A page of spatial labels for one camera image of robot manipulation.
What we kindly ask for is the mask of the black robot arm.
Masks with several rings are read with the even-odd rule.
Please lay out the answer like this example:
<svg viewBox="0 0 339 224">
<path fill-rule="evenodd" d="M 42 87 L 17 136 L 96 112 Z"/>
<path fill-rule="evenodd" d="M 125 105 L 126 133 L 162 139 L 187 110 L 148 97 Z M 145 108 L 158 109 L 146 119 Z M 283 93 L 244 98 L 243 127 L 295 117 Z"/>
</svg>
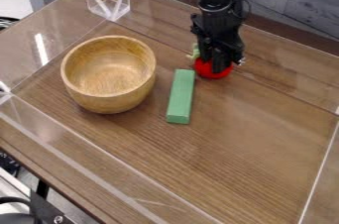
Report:
<svg viewBox="0 0 339 224">
<path fill-rule="evenodd" d="M 247 18 L 247 0 L 199 0 L 200 12 L 191 15 L 191 32 L 197 38 L 195 68 L 201 75 L 223 77 L 233 64 L 244 62 L 245 44 L 240 28 Z"/>
</svg>

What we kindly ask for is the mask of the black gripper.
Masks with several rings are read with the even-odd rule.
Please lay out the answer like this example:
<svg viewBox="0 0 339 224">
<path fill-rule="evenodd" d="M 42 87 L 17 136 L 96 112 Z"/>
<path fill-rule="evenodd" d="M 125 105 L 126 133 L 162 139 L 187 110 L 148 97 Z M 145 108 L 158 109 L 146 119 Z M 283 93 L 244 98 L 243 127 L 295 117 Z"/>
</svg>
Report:
<svg viewBox="0 0 339 224">
<path fill-rule="evenodd" d="M 244 19 L 244 10 L 233 8 L 201 9 L 201 13 L 191 15 L 191 32 L 197 38 L 200 58 L 203 62 L 212 58 L 212 73 L 221 73 L 232 65 L 228 54 L 244 51 L 240 37 Z"/>
</svg>

